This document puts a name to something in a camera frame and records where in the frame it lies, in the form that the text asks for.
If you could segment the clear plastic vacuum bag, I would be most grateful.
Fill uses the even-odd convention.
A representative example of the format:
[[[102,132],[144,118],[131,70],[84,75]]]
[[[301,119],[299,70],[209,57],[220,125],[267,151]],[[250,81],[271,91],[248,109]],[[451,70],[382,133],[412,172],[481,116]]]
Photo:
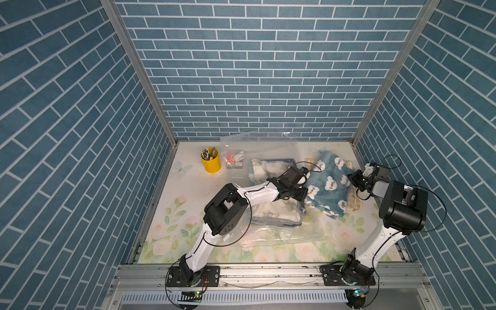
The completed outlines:
[[[221,194],[228,209],[219,247],[299,244],[324,240],[308,180],[319,175],[316,161],[301,154],[292,135],[270,138],[256,132],[221,138],[228,175]]]

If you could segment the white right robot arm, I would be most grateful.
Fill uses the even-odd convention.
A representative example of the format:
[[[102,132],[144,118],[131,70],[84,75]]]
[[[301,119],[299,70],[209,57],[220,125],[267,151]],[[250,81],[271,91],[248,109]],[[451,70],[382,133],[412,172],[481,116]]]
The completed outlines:
[[[358,170],[348,176],[361,192],[382,200],[380,221],[368,239],[347,255],[340,273],[348,285],[370,284],[379,259],[397,241],[426,224],[428,192],[417,185],[387,181],[390,169],[376,165],[368,175]]]

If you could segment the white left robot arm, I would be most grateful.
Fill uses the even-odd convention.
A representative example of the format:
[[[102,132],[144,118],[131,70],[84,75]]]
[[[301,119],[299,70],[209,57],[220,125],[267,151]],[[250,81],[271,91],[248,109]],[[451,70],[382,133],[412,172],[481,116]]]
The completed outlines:
[[[204,224],[189,253],[178,260],[179,279],[186,285],[196,284],[205,273],[208,258],[219,241],[239,223],[246,210],[253,206],[292,198],[302,202],[307,196],[305,186],[310,171],[291,166],[278,177],[260,185],[239,187],[233,183],[223,186],[205,206]]]

